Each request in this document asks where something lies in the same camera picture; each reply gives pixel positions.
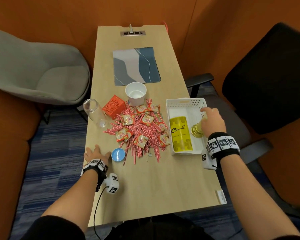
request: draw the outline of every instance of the gray armchair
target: gray armchair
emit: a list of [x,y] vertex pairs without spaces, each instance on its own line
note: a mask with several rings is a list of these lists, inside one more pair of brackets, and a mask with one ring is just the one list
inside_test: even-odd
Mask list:
[[210,73],[190,77],[185,80],[191,98],[202,97],[211,108],[217,108],[224,119],[229,135],[233,136],[240,147],[242,160],[247,164],[270,151],[273,146],[267,139],[252,143],[250,132],[240,117],[222,100],[210,81],[214,77]]
[[89,84],[89,67],[78,49],[28,42],[0,30],[1,90],[33,102],[75,105]]

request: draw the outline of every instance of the left hand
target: left hand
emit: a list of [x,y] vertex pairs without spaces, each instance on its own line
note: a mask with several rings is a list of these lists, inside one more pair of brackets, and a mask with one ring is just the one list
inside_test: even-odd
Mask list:
[[101,159],[108,166],[108,163],[109,163],[108,161],[109,161],[109,157],[111,156],[111,152],[107,152],[105,154],[105,156],[103,156],[100,152],[99,145],[96,145],[93,152],[89,147],[87,147],[86,150],[87,150],[87,152],[84,153],[84,159],[87,162],[89,162],[93,159]]

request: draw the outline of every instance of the yellow cylindrical can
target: yellow cylindrical can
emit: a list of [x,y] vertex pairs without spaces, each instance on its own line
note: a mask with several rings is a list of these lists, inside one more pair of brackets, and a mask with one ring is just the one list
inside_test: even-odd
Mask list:
[[187,119],[184,116],[170,119],[171,140],[175,152],[192,151]]

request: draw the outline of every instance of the black cable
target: black cable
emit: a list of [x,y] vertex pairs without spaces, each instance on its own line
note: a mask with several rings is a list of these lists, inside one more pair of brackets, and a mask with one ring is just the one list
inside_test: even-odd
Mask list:
[[[98,199],[98,202],[96,204],[96,208],[98,208],[98,204],[99,204],[99,201],[100,201],[100,198],[101,198],[101,195],[103,193],[103,191],[106,189],[106,188],[109,188],[109,186],[107,187],[104,187],[104,189],[102,190],[101,194],[100,194],[100,197]],[[95,225],[95,220],[96,220],[96,210],[94,211],[94,217],[93,217],[93,229],[94,229],[94,233],[96,234],[96,225]]]
[[239,231],[237,231],[235,234],[233,234],[232,236],[228,237],[228,240],[232,237],[234,237],[236,234],[239,234],[241,231],[243,230],[243,228],[241,228]]

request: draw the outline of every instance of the floor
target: floor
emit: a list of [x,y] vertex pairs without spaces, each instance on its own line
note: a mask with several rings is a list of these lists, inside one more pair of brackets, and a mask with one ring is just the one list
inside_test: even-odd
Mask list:
[[[32,141],[10,239],[20,239],[32,222],[79,179],[86,129],[86,122],[73,109],[53,110],[49,124],[41,122]],[[262,185],[271,187],[257,165],[254,165],[254,170]],[[221,170],[217,170],[217,175],[228,204],[177,214],[204,227],[215,239],[228,239],[241,229],[241,224],[232,207]],[[298,218],[294,219],[294,223],[300,226]],[[112,225],[117,224],[98,226],[96,231],[103,239]],[[86,239],[96,239],[93,228],[88,229]],[[231,239],[247,239],[247,236],[241,231]]]

